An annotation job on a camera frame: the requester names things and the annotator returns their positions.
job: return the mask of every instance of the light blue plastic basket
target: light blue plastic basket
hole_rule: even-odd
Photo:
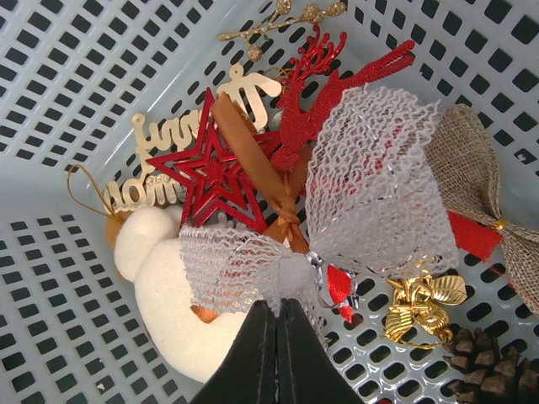
[[[294,56],[309,26],[271,33],[255,66],[241,40],[216,40],[258,23],[272,9],[266,3],[0,0],[1,403],[182,403],[200,389],[159,356],[132,285],[115,276],[104,221],[69,199],[66,170],[84,164],[102,186],[136,176],[134,113],[157,122],[182,115],[227,80],[232,63],[265,70]],[[296,0],[294,10],[306,3]],[[349,33],[341,72],[416,40],[414,65],[384,83],[446,107],[471,104],[499,156],[504,217],[537,228],[538,22],[537,0],[350,0],[322,28],[335,39]],[[309,85],[305,103],[316,93]],[[88,180],[74,179],[77,195],[99,206]],[[499,251],[489,265],[462,252],[457,270],[473,296],[451,319],[490,327],[500,346],[538,358],[537,319],[505,277],[488,271],[502,262]],[[441,387],[460,375],[441,350],[378,337],[388,286],[363,279],[360,292],[358,327],[328,312],[328,353],[344,378],[365,402],[454,402]],[[429,339],[418,332],[413,341]]]

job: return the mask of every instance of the red star ornament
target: red star ornament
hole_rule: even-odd
[[[264,232],[267,225],[253,186],[230,147],[223,145],[226,141],[210,118],[214,101],[211,90],[206,89],[195,147],[154,157],[148,162],[186,187],[181,226],[191,218],[194,226],[202,226],[221,210],[253,230]],[[280,146],[277,131],[257,135],[256,140],[267,156]],[[254,219],[241,211],[249,208]]]

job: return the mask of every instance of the christmas decoration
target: christmas decoration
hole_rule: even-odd
[[[244,311],[264,298],[278,315],[280,299],[294,298],[321,335],[324,264],[351,277],[360,271],[398,276],[404,270],[417,276],[455,266],[458,251],[422,151],[438,117],[434,105],[423,106],[403,90],[344,92],[308,165],[310,251],[291,252],[250,231],[186,226],[180,240],[194,304]],[[394,137],[397,126],[400,135]],[[380,158],[387,169],[374,169]],[[372,174],[364,175],[366,166]],[[437,259],[424,259],[421,268],[409,265],[425,255]]]
[[[243,111],[247,111],[240,91],[243,92],[253,112],[254,125],[258,131],[262,130],[268,123],[268,115],[258,88],[270,97],[277,97],[282,89],[280,82],[257,72],[244,76],[243,67],[239,63],[231,66],[229,74],[231,81],[219,86],[217,92],[228,93],[234,101],[238,102]],[[161,125],[161,130],[157,123],[152,122],[147,126],[149,130],[149,136],[147,136],[144,114],[133,116],[135,154],[140,158],[141,174],[139,178],[127,179],[121,186],[116,181],[107,183],[104,197],[106,200],[112,200],[115,212],[133,211],[142,206],[176,204],[178,201],[184,201],[185,188],[166,174],[152,175],[155,168],[148,160],[152,158],[150,151],[153,149],[167,152],[174,145],[181,152],[190,146],[196,138],[199,120],[200,111],[193,110],[181,118],[166,120]]]
[[[262,131],[268,124],[268,113],[262,103],[262,98],[260,97],[258,89],[261,89],[270,97],[277,97],[280,95],[282,85],[280,82],[272,80],[257,72],[249,73],[247,76],[244,76],[243,66],[239,63],[233,65],[228,74],[230,75],[231,81],[219,86],[217,88],[217,94],[228,94],[231,100],[238,104],[246,114],[247,108],[243,102],[243,93],[254,116],[254,128],[257,132]]]
[[[430,335],[436,335],[443,343],[453,338],[449,328],[449,315],[436,305],[460,305],[467,298],[464,278],[455,275],[424,276],[411,279],[388,279],[393,286],[393,302],[389,306],[384,337],[394,343],[416,348],[432,349],[440,343],[417,345],[403,341],[403,335],[417,322]]]
[[[305,80],[312,74],[328,73],[331,61],[343,50],[346,41],[346,33],[343,32],[339,44],[335,47],[329,42],[329,34],[324,34],[320,40],[320,28],[314,25],[313,29],[316,36],[307,38],[307,49],[298,50],[302,58],[290,60],[294,67],[283,80],[286,90],[277,104],[279,108],[284,109],[280,122],[280,138],[283,146],[274,154],[271,162],[286,171],[291,171],[296,165],[299,158],[297,153],[301,148],[308,141],[316,140],[329,113],[340,102],[344,90],[390,76],[414,61],[410,53],[414,48],[414,42],[408,40],[383,58],[367,64],[352,77],[341,79],[339,71],[335,70],[312,107],[307,112],[302,112],[299,100],[305,88]]]
[[[134,284],[141,318],[159,353],[181,374],[205,383],[227,356],[246,314],[216,313],[191,304],[179,256],[179,217],[179,206],[133,212],[118,235],[115,263]]]
[[[195,147],[154,157],[148,162],[187,188],[181,225],[192,218],[193,225],[201,226],[217,210],[221,210],[255,231],[262,232],[266,228],[265,220],[253,188],[241,175],[242,168],[232,151],[222,145],[215,124],[210,119],[213,103],[214,98],[208,88]],[[258,135],[257,142],[264,145],[264,153],[270,154],[279,145],[278,133]],[[242,190],[248,203],[243,198]],[[254,218],[239,210],[248,207]]]
[[[278,29],[287,27],[289,25],[297,23],[311,23],[311,24],[320,24],[322,23],[324,17],[337,17],[340,14],[346,11],[346,4],[342,2],[331,4],[328,9],[323,10],[317,4],[308,4],[303,11],[303,14],[294,19],[287,19],[285,22],[276,23],[275,20],[280,15],[287,15],[291,11],[292,1],[291,0],[280,0],[277,2],[277,7],[273,14],[268,17],[262,24],[259,24],[255,28],[249,29],[247,31],[241,32],[228,32],[225,34],[219,34],[217,38],[219,40],[233,40],[235,38],[241,37],[248,43],[247,55],[250,61],[259,61],[262,57],[263,51],[257,46],[249,42],[249,37],[252,35],[264,35],[272,29]]]
[[[93,208],[92,206],[86,205],[80,200],[78,200],[75,195],[72,192],[71,189],[71,177],[76,172],[76,170],[81,170],[90,180],[90,183],[93,186],[93,189],[99,196],[99,199],[101,199],[101,202],[103,202],[103,206],[105,208],[105,212],[101,210],[97,210]],[[91,210],[94,213],[97,213],[98,215],[105,216],[107,218],[107,222],[105,225],[105,239],[107,243],[113,247],[116,243],[116,236],[118,235],[118,231],[120,231],[120,228],[125,223],[129,215],[131,214],[130,211],[127,212],[116,212],[113,205],[108,202],[108,200],[105,198],[105,195],[101,193],[101,190],[99,189],[98,183],[93,178],[92,174],[82,165],[80,164],[73,164],[69,170],[67,171],[67,192],[69,193],[69,196],[77,202],[79,205],[81,205],[83,208],[86,208],[88,210]]]
[[[189,146],[196,137],[199,125],[199,112],[191,111],[181,119],[167,120],[159,131],[156,123],[152,122],[148,128],[149,138],[144,134],[144,114],[135,114],[132,119],[135,132],[137,154],[141,161],[141,174],[139,178],[127,179],[121,186],[116,181],[107,183],[104,189],[104,199],[112,200],[115,212],[133,211],[142,206],[175,204],[183,200],[185,189],[171,179],[168,175],[150,175],[155,168],[148,162],[150,151],[154,148],[165,152],[174,144],[178,150]]]
[[[425,153],[444,205],[468,219],[453,216],[459,247],[486,260],[501,240],[511,284],[538,315],[539,232],[504,220],[498,201],[498,161],[479,118],[466,105],[449,109]]]
[[[529,359],[523,359],[515,347],[500,354],[498,339],[477,328],[473,335],[459,329],[451,344],[444,348],[455,356],[444,360],[465,375],[448,385],[456,393],[458,404],[532,404],[539,402],[538,373]]]
[[[301,160],[296,168],[292,173],[284,174],[282,179],[253,138],[252,131],[248,128],[250,122],[242,118],[240,111],[226,94],[220,96],[213,104],[211,114],[254,187],[279,214],[279,218],[264,234],[277,242],[286,239],[294,253],[308,253],[309,245],[302,235],[299,228],[300,220],[296,216],[296,198],[307,180],[307,164],[312,154],[310,146],[300,151]],[[355,290],[352,279],[355,278],[333,266],[328,266],[330,297],[334,304],[339,306],[341,314],[348,322],[352,321],[353,314],[350,307],[353,302],[347,301],[352,290]]]

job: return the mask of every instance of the red glitter reindeer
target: red glitter reindeer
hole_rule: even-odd
[[[339,78],[339,71],[335,69],[311,109],[303,112],[299,103],[300,95],[305,88],[305,80],[311,75],[330,71],[330,63],[343,50],[347,36],[342,32],[340,42],[335,47],[333,42],[329,42],[329,34],[324,34],[320,40],[320,28],[314,25],[313,29],[316,36],[307,37],[307,48],[301,47],[298,50],[302,55],[301,59],[295,57],[290,59],[293,68],[283,80],[286,90],[277,104],[279,108],[284,109],[280,123],[282,147],[274,154],[271,162],[285,172],[294,169],[301,148],[308,141],[316,140],[329,113],[340,102],[344,90],[390,76],[410,66],[414,61],[410,51],[415,43],[407,40],[381,59],[367,64],[352,77]]]

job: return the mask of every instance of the pine cone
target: pine cone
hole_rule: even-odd
[[[444,349],[455,356],[444,356],[454,369],[463,373],[449,389],[459,404],[532,404],[539,402],[537,372],[528,359],[519,364],[515,347],[500,358],[498,339],[477,328],[473,335],[461,328]]]

